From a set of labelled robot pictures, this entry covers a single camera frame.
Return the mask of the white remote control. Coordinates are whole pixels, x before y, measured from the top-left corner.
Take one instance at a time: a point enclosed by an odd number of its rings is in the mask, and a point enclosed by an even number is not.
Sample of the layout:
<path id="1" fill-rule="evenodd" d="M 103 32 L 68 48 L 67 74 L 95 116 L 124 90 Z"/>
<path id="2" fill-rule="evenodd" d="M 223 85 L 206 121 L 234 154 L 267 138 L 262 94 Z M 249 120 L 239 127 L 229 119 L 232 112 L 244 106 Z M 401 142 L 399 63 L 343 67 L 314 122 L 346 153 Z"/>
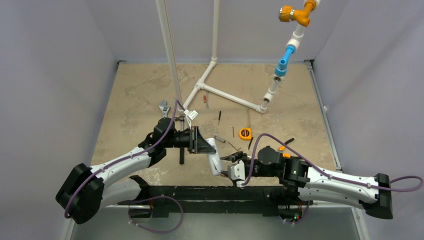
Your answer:
<path id="1" fill-rule="evenodd" d="M 220 154 L 218 151 L 218 147 L 216 141 L 213 137 L 207 138 L 206 141 L 213 147 L 215 153 L 207 153 L 207 158 L 210 164 L 210 168 L 212 174 L 214 176 L 220 176 L 222 171 L 224 170 L 222 160 L 220 159 Z"/>

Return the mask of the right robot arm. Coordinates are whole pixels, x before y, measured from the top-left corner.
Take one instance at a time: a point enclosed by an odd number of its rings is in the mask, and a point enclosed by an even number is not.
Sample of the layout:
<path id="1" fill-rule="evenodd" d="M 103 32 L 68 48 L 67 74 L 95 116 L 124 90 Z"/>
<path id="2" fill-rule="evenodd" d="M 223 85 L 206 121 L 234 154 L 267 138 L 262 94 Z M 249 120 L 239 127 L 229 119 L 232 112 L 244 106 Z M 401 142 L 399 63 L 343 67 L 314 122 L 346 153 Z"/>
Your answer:
<path id="1" fill-rule="evenodd" d="M 237 187 L 247 181 L 250 168 L 253 177 L 276 177 L 281 185 L 280 196 L 288 204 L 325 201 L 365 210 L 378 219 L 393 218 L 392 194 L 388 175 L 355 176 L 325 168 L 314 168 L 297 156 L 276 151 L 270 146 L 262 148 L 257 158 L 237 151 L 220 158 L 231 164 L 224 172 Z"/>

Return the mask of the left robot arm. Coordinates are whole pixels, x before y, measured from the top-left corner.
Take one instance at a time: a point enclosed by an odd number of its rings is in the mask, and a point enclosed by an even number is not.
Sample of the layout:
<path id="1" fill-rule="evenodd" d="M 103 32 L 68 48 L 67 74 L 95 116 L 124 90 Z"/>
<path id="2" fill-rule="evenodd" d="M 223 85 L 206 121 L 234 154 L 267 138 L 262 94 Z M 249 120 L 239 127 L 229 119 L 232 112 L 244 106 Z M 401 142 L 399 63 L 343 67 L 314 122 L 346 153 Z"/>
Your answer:
<path id="1" fill-rule="evenodd" d="M 90 220 L 101 208 L 106 189 L 129 174 L 157 164 L 167 155 L 168 148 L 206 154 L 212 174 L 219 176 L 223 171 L 214 138 L 205 139 L 197 126 L 177 131 L 174 120 L 164 117 L 130 152 L 94 166 L 80 163 L 71 170 L 55 197 L 65 218 L 77 224 Z"/>

